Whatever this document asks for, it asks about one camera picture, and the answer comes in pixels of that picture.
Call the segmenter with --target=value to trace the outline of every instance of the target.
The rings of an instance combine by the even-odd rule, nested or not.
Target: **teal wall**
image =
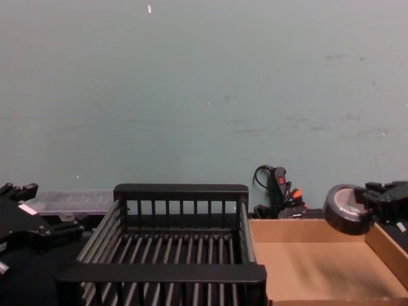
[[[406,179],[408,2],[0,0],[0,179]],[[251,204],[263,203],[251,188]]]

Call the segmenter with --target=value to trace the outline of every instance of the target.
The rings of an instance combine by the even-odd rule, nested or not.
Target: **cardboard box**
[[[270,305],[408,305],[408,255],[378,225],[349,236],[324,220],[249,224]]]

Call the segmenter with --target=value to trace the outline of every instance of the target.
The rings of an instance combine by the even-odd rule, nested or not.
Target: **tape roll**
[[[356,185],[337,185],[330,189],[323,215],[336,230],[349,235],[367,233],[373,223],[371,212],[364,206],[364,188]]]

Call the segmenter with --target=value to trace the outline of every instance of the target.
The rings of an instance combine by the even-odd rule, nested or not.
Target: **robotic claw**
[[[82,236],[84,227],[76,221],[51,225],[31,207],[19,203],[35,198],[37,190],[37,184],[0,187],[0,255],[21,248],[45,252]],[[9,267],[0,262],[0,276],[8,271]]]
[[[401,224],[408,221],[408,181],[333,187],[323,207],[324,218],[349,235],[367,233],[375,221]]]

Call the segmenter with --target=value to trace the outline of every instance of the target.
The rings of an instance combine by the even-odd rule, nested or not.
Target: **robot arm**
[[[374,221],[396,224],[408,220],[408,181],[333,187],[323,208],[336,230],[350,235],[367,233]]]

